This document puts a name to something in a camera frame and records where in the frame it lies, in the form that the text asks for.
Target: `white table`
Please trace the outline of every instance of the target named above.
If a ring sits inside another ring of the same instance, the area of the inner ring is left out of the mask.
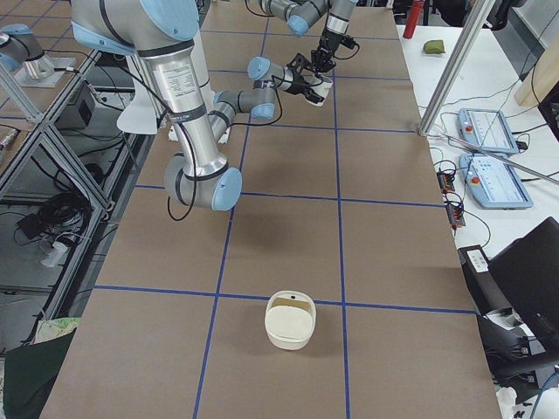
[[[420,106],[420,112],[423,113],[424,107],[429,103],[440,75],[451,56],[461,29],[418,26],[413,39],[402,38],[403,32],[404,27],[399,26],[398,34],[404,49],[411,81],[414,85],[414,93]],[[432,39],[444,40],[445,54],[428,56],[423,53],[424,43]],[[510,94],[509,91],[505,91],[489,99],[462,100],[456,105],[444,106],[441,112],[456,113],[462,107],[477,107],[501,109],[505,115],[513,115],[527,109],[518,106],[514,100],[514,93],[521,84],[514,68],[509,63],[493,33],[489,30],[483,30],[470,51],[445,103],[475,96],[490,96],[506,89],[515,81],[517,83],[510,90]],[[456,115],[443,114],[442,117],[448,129],[448,134],[459,136]],[[544,122],[545,120],[536,108],[508,119],[513,132],[536,127]],[[433,132],[437,131],[439,131],[439,128],[433,128]],[[542,127],[530,132],[530,135],[531,142],[528,151],[516,155],[513,160],[543,174],[557,171],[559,169],[559,142],[557,142],[551,130],[548,127]],[[443,150],[445,159],[452,160],[457,164],[459,156],[464,153],[457,148],[450,147],[446,141],[440,139],[430,139],[430,143],[433,147]],[[441,158],[438,150],[432,150],[432,156],[434,161],[439,161]],[[518,173],[521,178],[533,177],[521,171],[518,171]],[[466,195],[464,200],[466,210],[480,216],[491,228],[491,241],[484,248],[490,258],[516,238],[531,231],[544,218],[553,216],[559,220],[559,188],[546,181],[525,182],[524,185],[534,201],[534,206],[530,209],[482,209],[473,201],[471,194]],[[457,176],[455,186],[457,193],[463,196],[464,180],[461,175]],[[465,214],[465,220],[466,227],[458,229],[456,234],[457,248],[485,243],[487,228],[480,221],[467,214]]]

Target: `red bottle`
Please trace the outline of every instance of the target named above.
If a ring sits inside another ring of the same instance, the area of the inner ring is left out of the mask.
[[[424,3],[425,1],[423,0],[413,0],[410,16],[408,17],[408,23],[405,24],[404,38],[411,39],[413,37],[413,32],[416,30],[416,26],[418,25],[419,16],[421,16],[421,10],[423,10]]]

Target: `label sticker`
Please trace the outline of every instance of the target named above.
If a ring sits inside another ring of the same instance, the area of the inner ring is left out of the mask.
[[[487,266],[487,261],[483,257],[481,251],[468,251],[466,254],[470,258],[476,272],[482,273],[489,271],[489,266]]]
[[[180,99],[197,90],[194,72],[188,64],[154,75],[165,100]]]

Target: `green object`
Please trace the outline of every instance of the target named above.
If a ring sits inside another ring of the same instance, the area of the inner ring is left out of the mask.
[[[3,410],[7,419],[38,419],[74,332],[6,353]]]
[[[442,39],[427,41],[425,42],[425,45],[423,45],[423,51],[425,51],[426,54],[444,54],[445,43]]]

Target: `white basket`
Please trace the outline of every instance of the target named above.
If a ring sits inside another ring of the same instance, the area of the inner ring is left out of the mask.
[[[316,307],[302,292],[276,292],[266,306],[264,323],[268,338],[276,347],[290,351],[301,349],[313,335]]]

